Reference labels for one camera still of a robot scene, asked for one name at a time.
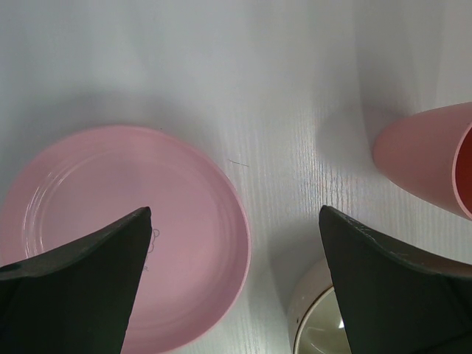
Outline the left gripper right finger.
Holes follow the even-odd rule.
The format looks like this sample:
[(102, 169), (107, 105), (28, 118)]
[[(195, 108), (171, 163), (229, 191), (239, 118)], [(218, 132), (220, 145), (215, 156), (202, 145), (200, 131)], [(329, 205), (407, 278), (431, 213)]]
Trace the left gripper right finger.
[(352, 353), (471, 352), (471, 265), (332, 206), (321, 208), (319, 228)]

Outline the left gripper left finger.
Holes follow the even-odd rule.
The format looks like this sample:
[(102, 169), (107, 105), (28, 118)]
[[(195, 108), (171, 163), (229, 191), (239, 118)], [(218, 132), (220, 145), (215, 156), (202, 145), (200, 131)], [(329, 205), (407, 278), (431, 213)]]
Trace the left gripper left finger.
[(1, 267), (1, 352), (120, 353), (151, 236), (142, 207)]

